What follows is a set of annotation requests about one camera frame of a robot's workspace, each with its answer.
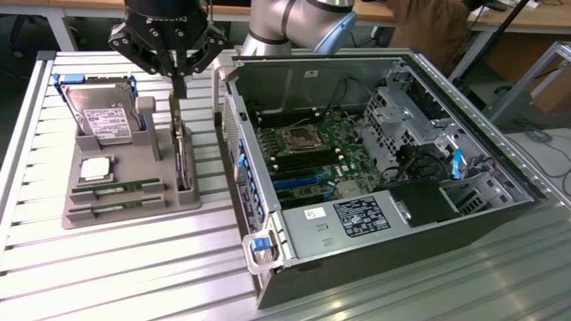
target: blue latch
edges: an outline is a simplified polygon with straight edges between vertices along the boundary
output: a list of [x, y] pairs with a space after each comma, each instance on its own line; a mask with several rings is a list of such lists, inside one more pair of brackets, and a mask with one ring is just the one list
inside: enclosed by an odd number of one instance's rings
[[246, 161], [246, 155], [244, 153], [240, 154], [238, 156], [238, 166], [242, 167], [244, 166], [244, 162]]
[[264, 249], [271, 249], [269, 237], [259, 237], [253, 239], [249, 243], [249, 248], [253, 252], [263, 251]]
[[82, 84], [85, 82], [85, 75], [76, 74], [76, 75], [64, 75], [62, 76], [62, 83], [64, 84]]
[[453, 153], [453, 160], [452, 160], [452, 176], [455, 179], [460, 179], [460, 163], [461, 163], [461, 149], [457, 148], [456, 152]]

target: person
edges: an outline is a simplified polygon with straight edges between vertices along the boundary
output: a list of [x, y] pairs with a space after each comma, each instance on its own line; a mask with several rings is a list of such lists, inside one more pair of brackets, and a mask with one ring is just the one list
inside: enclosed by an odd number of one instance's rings
[[488, 0], [387, 0], [396, 29], [392, 48], [416, 49], [448, 76], [459, 62], [469, 28], [469, 12]]

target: aluminum table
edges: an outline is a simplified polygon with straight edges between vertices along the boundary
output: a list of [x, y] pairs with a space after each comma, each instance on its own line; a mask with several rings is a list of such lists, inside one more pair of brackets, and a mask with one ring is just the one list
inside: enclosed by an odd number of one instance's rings
[[74, 122], [49, 77], [126, 72], [140, 95], [156, 97], [154, 121], [166, 126], [169, 85], [118, 54], [58, 53], [36, 63], [0, 172], [0, 320], [571, 320], [571, 212], [547, 186], [549, 201], [469, 247], [257, 310], [209, 72], [189, 82], [181, 103], [202, 207], [61, 229]]

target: motherboard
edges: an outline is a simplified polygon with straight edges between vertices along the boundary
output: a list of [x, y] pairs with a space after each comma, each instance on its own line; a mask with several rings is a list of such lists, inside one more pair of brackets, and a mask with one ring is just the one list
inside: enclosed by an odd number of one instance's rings
[[348, 114], [331, 110], [300, 117], [257, 119], [257, 142], [283, 209], [369, 193], [381, 179]]

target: cpu socket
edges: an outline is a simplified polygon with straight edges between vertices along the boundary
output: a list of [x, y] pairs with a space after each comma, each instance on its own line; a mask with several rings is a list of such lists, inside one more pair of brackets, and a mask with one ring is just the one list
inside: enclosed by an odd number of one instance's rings
[[284, 138], [289, 152], [300, 152], [301, 150], [323, 147], [321, 139], [313, 125], [283, 128], [279, 134]]

